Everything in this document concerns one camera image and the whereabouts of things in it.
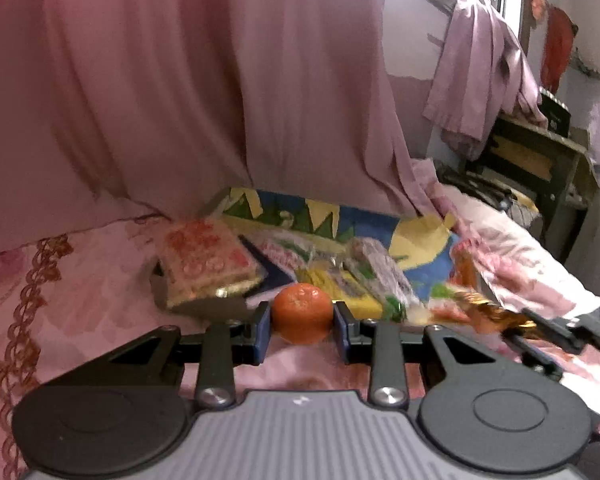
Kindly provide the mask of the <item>green sausage stick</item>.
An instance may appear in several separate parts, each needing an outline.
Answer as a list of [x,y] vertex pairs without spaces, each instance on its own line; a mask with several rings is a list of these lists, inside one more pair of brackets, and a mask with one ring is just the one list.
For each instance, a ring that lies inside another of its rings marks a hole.
[[396,296],[386,295],[382,300],[382,319],[402,323],[406,319],[406,307]]

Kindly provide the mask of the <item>dark wooden desk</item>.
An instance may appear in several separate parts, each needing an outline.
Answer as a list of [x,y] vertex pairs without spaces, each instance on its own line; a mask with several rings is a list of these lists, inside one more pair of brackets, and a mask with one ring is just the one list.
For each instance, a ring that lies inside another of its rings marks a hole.
[[540,243],[561,263],[600,192],[584,146],[504,114],[496,118],[479,157],[464,162],[463,169],[494,172],[531,193],[543,219]]

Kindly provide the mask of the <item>dark blue packet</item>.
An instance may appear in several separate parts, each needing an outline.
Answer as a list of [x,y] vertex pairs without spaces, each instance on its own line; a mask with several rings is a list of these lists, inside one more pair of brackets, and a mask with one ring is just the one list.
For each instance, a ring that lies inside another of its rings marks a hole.
[[239,235],[239,239],[248,252],[260,263],[264,270],[264,279],[260,284],[242,296],[250,308],[253,308],[261,301],[268,301],[273,298],[281,289],[291,285],[294,278],[277,264],[272,262],[263,252],[254,246],[245,235]]

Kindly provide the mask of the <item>clear crispy rice cake pack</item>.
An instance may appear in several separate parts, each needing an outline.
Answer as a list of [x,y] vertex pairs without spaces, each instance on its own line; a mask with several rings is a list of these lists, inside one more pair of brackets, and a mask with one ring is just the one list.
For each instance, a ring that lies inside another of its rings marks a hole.
[[266,278],[262,264],[220,219],[174,223],[156,237],[155,245],[169,309],[242,296]]

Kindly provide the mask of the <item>yellow snack bar packet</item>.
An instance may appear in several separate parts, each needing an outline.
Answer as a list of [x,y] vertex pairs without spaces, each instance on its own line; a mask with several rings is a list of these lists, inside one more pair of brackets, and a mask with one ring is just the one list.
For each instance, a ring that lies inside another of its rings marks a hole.
[[384,307],[347,271],[326,263],[317,263],[296,271],[300,283],[320,288],[333,302],[342,301],[351,314],[362,318],[379,320],[384,315]]

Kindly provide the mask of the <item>orange mandarin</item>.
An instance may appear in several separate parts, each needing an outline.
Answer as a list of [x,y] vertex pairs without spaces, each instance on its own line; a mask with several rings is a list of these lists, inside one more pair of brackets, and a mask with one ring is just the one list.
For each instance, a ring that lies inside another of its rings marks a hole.
[[274,330],[291,344],[317,344],[332,331],[334,306],[320,288],[297,283],[271,302],[271,318]]

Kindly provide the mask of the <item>painted cardboard box tray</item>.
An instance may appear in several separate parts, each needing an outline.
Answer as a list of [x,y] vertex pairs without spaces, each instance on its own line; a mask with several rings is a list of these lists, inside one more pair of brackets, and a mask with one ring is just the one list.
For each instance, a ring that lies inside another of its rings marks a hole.
[[352,240],[377,240],[396,262],[418,298],[407,307],[403,321],[412,325],[449,318],[464,323],[436,298],[432,290],[449,281],[454,272],[452,248],[460,242],[462,224],[455,208],[444,219],[423,216],[399,219],[363,209],[336,206],[319,200],[232,188],[213,211],[236,233],[247,237],[259,252],[287,274],[323,274],[338,266],[338,278],[320,278],[320,286],[350,288],[350,310],[359,318],[371,318],[389,307],[378,308],[363,292],[360,272],[351,272],[347,262]]

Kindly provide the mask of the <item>hanging pink cloth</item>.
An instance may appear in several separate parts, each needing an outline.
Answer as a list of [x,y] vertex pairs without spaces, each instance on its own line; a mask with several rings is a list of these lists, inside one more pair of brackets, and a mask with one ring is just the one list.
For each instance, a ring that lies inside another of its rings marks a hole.
[[499,114],[548,125],[516,34],[489,3],[456,0],[424,116],[454,152],[475,160]]

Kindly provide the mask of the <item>black handbag beside bed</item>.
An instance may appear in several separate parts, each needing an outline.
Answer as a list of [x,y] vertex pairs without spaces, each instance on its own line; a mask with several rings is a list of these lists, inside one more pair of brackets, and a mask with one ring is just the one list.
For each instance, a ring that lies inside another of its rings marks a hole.
[[481,200],[497,211],[505,212],[509,218],[521,226],[531,226],[536,220],[542,219],[533,204],[526,205],[511,188],[506,188],[504,184],[492,182],[480,176],[460,174],[452,167],[437,160],[434,162],[434,166],[441,183],[452,185],[460,192]]

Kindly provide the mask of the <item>gold foil snack packet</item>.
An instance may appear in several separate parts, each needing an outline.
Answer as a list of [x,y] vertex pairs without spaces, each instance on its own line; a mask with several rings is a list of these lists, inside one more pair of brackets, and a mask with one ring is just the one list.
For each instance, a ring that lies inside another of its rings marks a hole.
[[531,332],[535,322],[527,315],[507,310],[473,290],[459,289],[451,298],[465,312],[478,333],[501,333],[504,330]]

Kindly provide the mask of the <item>green white vegetable snack pouch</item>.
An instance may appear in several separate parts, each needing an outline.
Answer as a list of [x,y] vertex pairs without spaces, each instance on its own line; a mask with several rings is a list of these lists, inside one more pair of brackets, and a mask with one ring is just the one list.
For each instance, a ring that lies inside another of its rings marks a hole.
[[284,230],[262,230],[246,237],[272,262],[289,274],[312,264],[342,266],[343,250],[322,247],[315,240]]

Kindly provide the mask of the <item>floral pink bedsheet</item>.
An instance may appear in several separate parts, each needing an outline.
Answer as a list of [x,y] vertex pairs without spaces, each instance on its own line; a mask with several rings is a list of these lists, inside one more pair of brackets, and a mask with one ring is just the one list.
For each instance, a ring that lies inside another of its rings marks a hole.
[[[434,197],[479,237],[479,259],[507,307],[548,318],[593,311],[600,298],[521,226],[455,188]],[[121,220],[0,252],[0,479],[26,469],[10,418],[47,379],[124,344],[175,316],[152,299],[149,266],[158,217]]]

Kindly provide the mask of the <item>orange white snack packet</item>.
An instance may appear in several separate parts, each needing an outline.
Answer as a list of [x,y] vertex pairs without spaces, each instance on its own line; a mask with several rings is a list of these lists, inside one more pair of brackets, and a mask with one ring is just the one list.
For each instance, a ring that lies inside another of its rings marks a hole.
[[475,266],[475,244],[461,240],[450,252],[452,270],[449,277],[431,286],[426,301],[428,321],[438,324],[470,325],[468,307],[463,307],[456,299],[457,292],[478,292],[478,271]]

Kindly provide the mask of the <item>pink white nougat bar pack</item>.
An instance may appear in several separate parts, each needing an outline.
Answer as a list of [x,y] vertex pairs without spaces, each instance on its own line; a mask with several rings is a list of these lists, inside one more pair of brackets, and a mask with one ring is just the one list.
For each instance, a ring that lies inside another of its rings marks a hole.
[[409,308],[420,305],[411,283],[376,238],[355,237],[349,240],[344,265],[381,304],[386,295],[396,296],[404,303],[406,316]]

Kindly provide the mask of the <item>black box on desk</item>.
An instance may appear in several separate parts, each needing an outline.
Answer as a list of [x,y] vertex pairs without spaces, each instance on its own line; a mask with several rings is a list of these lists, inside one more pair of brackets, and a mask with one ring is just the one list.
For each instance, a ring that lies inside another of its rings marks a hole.
[[571,122],[571,113],[567,105],[558,100],[552,92],[539,88],[540,104],[539,110],[547,119],[547,129],[551,132],[568,138]]

